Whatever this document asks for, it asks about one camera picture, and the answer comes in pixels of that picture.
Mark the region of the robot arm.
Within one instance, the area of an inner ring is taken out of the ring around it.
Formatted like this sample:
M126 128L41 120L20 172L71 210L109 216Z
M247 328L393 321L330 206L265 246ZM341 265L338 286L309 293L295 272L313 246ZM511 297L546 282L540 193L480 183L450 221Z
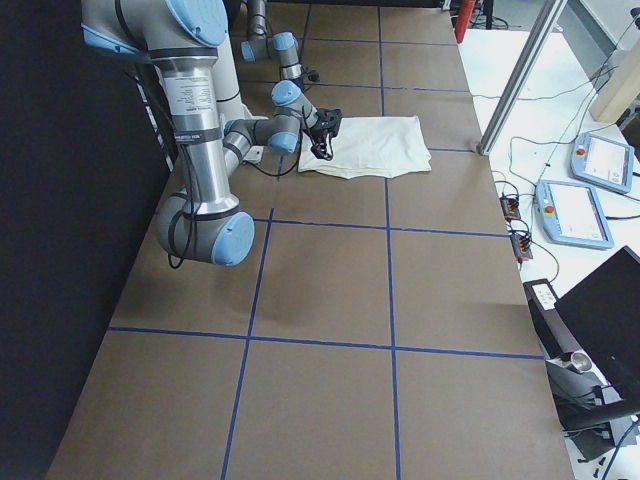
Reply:
M274 60L279 64L281 80L300 84L303 67L298 53L298 42L292 32L270 35L267 22L267 2L263 0L247 1L247 38L241 43L243 60L255 63L262 60Z
M303 92L313 72L299 59L289 32L269 35L266 5L248 5L248 62L277 61L272 117L255 117L238 85L225 5L220 1L86 1L82 29L88 46L131 61L157 124L173 137L184 186L161 206L158 239L171 267L186 260L234 266L254 240L253 218L229 185L243 162L263 149L294 153L303 139L312 154L331 160L342 113L314 106Z

